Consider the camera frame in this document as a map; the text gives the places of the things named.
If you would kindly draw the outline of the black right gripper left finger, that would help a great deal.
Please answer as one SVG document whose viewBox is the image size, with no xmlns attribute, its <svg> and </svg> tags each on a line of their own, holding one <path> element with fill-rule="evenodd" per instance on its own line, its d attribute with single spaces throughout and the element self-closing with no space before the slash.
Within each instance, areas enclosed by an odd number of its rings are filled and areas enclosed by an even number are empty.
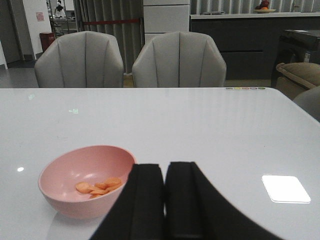
<svg viewBox="0 0 320 240">
<path fill-rule="evenodd" d="M 134 164 L 92 240 L 162 240 L 164 182 L 157 164 Z"/>
</svg>

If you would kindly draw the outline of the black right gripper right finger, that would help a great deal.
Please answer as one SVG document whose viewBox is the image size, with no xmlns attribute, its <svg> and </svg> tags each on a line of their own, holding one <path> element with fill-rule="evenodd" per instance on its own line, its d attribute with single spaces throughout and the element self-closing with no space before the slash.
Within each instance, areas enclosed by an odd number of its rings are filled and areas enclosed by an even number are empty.
<svg viewBox="0 0 320 240">
<path fill-rule="evenodd" d="M 165 177 L 170 240 L 277 240 L 233 206 L 195 162 L 171 162 Z"/>
</svg>

